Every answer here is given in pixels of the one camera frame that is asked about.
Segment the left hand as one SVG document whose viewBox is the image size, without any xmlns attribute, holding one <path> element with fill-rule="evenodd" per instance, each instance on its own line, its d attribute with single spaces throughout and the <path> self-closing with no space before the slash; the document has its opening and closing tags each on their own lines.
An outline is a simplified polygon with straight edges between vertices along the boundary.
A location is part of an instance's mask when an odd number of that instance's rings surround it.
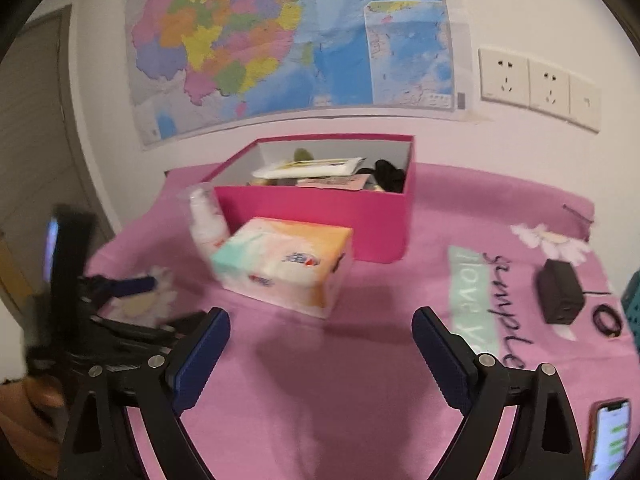
<svg viewBox="0 0 640 480">
<path fill-rule="evenodd" d="M 55 479 L 61 442 L 52 413 L 65 408 L 61 383 L 24 376 L 1 384 L 1 478 Z"/>
</svg>

